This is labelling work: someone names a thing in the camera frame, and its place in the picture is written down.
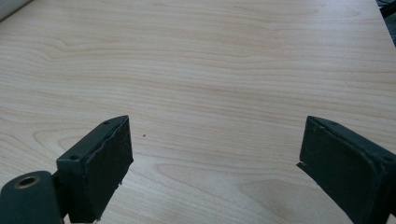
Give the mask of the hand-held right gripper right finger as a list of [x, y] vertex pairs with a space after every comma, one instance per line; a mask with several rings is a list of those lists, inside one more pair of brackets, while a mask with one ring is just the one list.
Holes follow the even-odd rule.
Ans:
[[396, 154], [345, 126], [307, 117], [297, 166], [354, 224], [396, 217]]

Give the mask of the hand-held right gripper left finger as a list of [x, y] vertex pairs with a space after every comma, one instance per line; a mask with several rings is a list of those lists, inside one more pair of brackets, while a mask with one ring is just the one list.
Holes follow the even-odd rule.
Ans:
[[59, 181], [69, 188], [70, 221], [100, 219], [133, 161], [127, 116], [100, 123], [58, 158]]

